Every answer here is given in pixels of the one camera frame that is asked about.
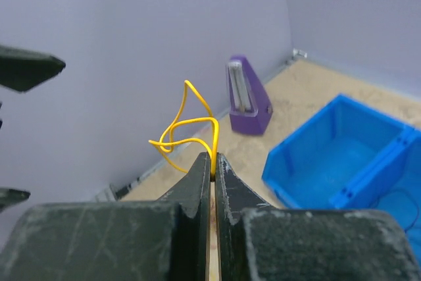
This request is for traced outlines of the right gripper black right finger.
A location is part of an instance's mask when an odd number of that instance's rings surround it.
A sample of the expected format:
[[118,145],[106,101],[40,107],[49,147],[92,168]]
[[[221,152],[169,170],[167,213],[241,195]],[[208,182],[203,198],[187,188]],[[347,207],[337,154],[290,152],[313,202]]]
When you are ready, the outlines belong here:
[[279,209],[216,161],[221,280],[419,280],[402,228],[373,209]]

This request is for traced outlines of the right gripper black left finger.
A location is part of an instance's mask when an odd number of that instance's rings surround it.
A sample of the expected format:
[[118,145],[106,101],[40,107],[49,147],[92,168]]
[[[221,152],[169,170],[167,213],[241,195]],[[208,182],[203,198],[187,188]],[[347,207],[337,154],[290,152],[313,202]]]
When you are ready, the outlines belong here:
[[2,280],[207,280],[210,157],[154,201],[28,209],[1,252]]

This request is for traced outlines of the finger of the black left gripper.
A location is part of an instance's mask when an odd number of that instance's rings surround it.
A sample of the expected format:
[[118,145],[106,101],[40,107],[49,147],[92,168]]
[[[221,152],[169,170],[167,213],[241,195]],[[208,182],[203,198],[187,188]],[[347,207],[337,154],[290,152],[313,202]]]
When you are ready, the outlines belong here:
[[1,188],[0,189],[0,210],[12,207],[13,205],[22,203],[28,200],[30,192],[26,190],[18,190],[14,188]]
[[24,93],[50,80],[66,67],[58,57],[1,45],[1,85]]

